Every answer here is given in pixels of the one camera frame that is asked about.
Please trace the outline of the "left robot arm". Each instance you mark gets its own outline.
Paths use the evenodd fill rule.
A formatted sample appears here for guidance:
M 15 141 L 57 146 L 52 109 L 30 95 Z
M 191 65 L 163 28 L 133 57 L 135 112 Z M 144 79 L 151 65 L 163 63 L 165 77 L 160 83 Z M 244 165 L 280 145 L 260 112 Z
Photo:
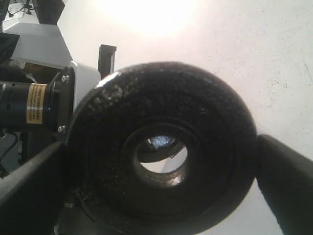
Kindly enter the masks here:
M 36 9 L 0 3 L 0 135 L 65 139 L 71 117 L 100 73 L 73 61 L 56 25 L 14 19 Z

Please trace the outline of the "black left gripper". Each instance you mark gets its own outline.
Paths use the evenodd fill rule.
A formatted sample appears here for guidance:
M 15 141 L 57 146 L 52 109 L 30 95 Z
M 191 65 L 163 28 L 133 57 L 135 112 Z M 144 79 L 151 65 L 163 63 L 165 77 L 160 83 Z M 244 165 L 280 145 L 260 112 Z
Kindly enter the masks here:
M 74 108 L 75 73 L 71 67 L 49 84 L 0 82 L 0 135 L 12 132 L 63 134 Z

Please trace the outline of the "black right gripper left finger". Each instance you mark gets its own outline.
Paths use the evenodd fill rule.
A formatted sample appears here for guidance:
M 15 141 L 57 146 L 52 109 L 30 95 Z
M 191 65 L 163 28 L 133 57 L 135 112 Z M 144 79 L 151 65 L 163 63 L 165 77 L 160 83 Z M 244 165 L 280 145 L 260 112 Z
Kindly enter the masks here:
M 0 233 L 48 235 L 67 190 L 64 146 L 55 142 L 0 182 Z

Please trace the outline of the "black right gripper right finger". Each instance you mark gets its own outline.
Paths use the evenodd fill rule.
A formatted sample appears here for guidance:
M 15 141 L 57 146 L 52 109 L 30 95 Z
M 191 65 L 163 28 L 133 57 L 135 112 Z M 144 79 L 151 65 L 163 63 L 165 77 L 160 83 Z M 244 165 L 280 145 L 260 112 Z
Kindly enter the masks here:
M 313 233 L 313 162 L 269 135 L 259 135 L 258 187 L 285 235 Z

